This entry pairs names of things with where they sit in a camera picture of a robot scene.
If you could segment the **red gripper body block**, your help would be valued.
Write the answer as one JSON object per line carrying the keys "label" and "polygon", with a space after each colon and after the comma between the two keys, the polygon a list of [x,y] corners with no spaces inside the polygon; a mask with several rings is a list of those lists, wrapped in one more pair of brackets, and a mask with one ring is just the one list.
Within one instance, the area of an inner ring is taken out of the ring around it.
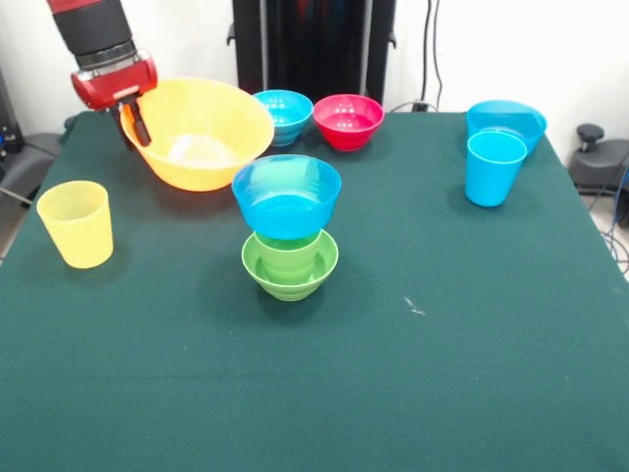
{"label": "red gripper body block", "polygon": [[71,83],[87,108],[100,111],[155,89],[157,72],[149,55],[137,54],[111,67],[74,73]]}

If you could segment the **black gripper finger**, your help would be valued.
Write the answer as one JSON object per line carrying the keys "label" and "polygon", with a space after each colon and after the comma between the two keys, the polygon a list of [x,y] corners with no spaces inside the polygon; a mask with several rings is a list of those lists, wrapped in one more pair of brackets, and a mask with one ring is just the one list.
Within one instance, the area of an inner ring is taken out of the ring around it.
{"label": "black gripper finger", "polygon": [[150,134],[142,118],[140,106],[136,100],[133,100],[129,104],[129,107],[133,118],[133,128],[136,137],[142,147],[147,147],[150,145]]}
{"label": "black gripper finger", "polygon": [[127,148],[127,150],[133,150],[134,149],[134,145],[131,143],[131,141],[129,140],[129,138],[127,137],[127,135],[124,132],[124,128],[122,126],[122,122],[121,122],[121,111],[120,111],[120,107],[119,106],[114,106],[111,108],[111,116],[114,119],[114,122],[116,123],[117,129],[119,131],[119,134],[125,144],[125,147]]}

